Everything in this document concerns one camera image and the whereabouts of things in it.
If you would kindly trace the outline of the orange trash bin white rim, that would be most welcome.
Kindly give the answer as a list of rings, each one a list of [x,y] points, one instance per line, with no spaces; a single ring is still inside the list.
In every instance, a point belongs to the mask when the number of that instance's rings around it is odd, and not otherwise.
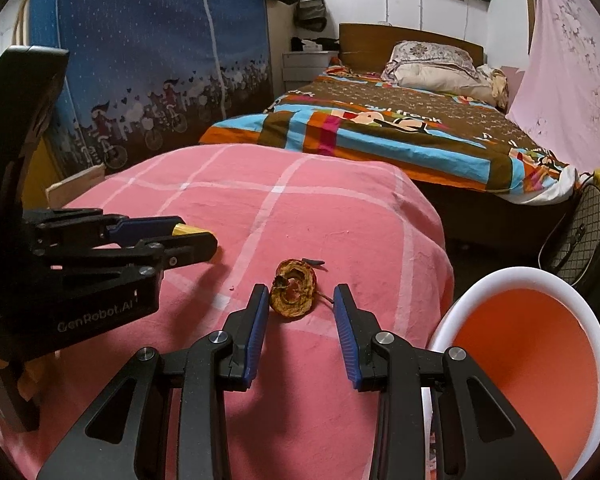
[[[572,479],[600,444],[600,323],[548,272],[512,266],[473,284],[428,347],[464,348]]]

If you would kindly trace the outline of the cardboard box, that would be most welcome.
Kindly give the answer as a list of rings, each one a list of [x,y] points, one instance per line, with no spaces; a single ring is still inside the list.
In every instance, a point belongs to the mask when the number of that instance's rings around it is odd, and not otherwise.
[[[105,180],[106,166],[99,164],[73,174],[46,188],[46,200],[52,209],[66,206],[86,191]]]

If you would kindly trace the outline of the pink plaid quilt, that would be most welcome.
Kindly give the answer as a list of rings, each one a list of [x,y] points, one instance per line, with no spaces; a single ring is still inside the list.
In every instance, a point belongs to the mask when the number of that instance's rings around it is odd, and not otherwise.
[[[146,160],[76,200],[130,217],[180,216],[211,231],[214,259],[166,272],[147,318],[44,360],[41,423],[0,445],[27,478],[120,367],[143,346],[185,349],[221,327],[287,259],[317,259],[327,297],[346,283],[385,330],[422,347],[453,297],[434,207],[398,168],[251,144],[201,145]],[[346,375],[326,299],[287,322],[271,315],[258,374],[225,398],[236,479],[364,479],[377,398]]]

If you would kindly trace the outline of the blue fabric wardrobe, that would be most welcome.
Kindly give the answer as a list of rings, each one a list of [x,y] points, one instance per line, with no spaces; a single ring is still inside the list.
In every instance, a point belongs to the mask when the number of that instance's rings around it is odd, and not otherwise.
[[[63,174],[194,145],[273,97],[265,0],[30,0],[30,40],[69,55],[47,135]]]

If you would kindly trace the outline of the checkered bag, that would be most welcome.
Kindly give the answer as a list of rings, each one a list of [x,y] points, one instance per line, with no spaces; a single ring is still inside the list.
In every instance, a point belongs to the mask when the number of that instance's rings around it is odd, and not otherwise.
[[[593,175],[573,193],[567,211],[548,234],[538,266],[574,288],[594,278],[600,266],[600,190]]]

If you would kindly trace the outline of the white nightstand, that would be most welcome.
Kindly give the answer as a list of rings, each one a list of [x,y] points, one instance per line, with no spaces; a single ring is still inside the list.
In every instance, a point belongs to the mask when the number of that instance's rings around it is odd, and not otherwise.
[[[298,51],[282,55],[284,90],[299,89],[310,84],[328,69],[332,60],[338,60],[337,51]]]

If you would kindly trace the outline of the grey handbag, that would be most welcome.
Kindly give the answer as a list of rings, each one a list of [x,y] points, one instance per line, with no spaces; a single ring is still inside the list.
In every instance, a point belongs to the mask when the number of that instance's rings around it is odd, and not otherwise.
[[[298,0],[294,8],[294,24],[310,32],[324,32],[327,26],[325,0]]]

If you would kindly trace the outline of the wooden headboard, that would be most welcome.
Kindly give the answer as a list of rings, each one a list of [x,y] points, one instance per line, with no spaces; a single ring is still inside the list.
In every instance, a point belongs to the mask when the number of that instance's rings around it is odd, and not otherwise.
[[[483,47],[471,42],[422,30],[383,24],[340,23],[339,58],[357,72],[380,73],[393,47],[401,41],[434,42],[465,50],[475,66],[486,62]]]

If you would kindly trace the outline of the colourful bed cover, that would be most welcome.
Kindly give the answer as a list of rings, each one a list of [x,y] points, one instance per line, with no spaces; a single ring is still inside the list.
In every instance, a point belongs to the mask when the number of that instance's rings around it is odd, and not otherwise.
[[[388,162],[415,181],[524,205],[560,203],[579,180],[576,168],[541,148],[486,102],[403,88],[342,65],[329,66],[262,113],[217,122],[200,140]]]

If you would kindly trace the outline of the floral pillow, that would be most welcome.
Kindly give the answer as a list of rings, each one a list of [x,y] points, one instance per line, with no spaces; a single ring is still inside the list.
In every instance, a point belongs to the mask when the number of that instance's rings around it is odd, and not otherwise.
[[[478,72],[470,54],[461,48],[435,42],[404,40],[396,44],[382,71],[382,78],[394,79],[394,74],[403,65],[429,65],[454,68],[477,79]]]

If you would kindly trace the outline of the pink hanging sheet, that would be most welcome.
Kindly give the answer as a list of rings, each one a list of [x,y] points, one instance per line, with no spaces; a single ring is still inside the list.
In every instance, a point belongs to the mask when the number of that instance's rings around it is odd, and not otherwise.
[[[590,0],[536,0],[529,66],[507,117],[562,162],[600,168],[600,14]]]

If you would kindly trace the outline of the beige pillow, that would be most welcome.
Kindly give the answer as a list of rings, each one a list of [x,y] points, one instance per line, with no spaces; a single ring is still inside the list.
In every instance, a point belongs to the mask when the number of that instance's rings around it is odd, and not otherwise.
[[[467,75],[454,67],[407,63],[385,70],[382,76],[402,88],[468,96],[495,106],[498,98],[486,78]]]

